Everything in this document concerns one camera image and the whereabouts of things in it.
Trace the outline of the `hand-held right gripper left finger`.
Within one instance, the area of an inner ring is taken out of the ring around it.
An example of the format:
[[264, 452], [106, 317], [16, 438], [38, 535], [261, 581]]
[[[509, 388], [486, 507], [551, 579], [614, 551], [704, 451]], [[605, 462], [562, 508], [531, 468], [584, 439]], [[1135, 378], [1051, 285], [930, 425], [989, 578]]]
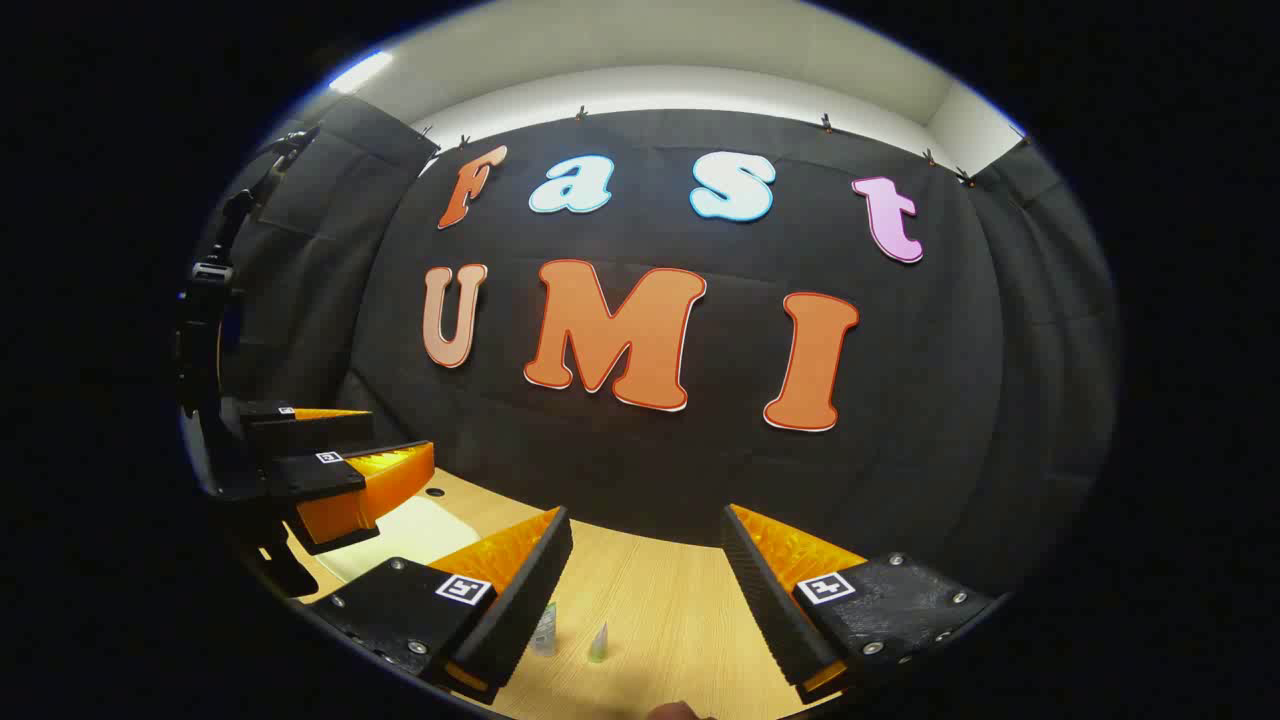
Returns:
[[557, 506], [429, 564], [388, 559], [307, 609], [394, 670], [489, 705], [572, 548], [570, 512]]

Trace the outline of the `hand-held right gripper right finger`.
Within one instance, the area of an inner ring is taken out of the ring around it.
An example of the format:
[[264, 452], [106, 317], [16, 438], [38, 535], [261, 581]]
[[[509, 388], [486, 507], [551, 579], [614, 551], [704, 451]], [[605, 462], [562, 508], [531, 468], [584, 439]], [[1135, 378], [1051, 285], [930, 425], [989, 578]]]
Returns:
[[771, 656], [806, 705], [882, 691], [1001, 603], [909, 553], [864, 557], [736, 503], [722, 510], [721, 546]]

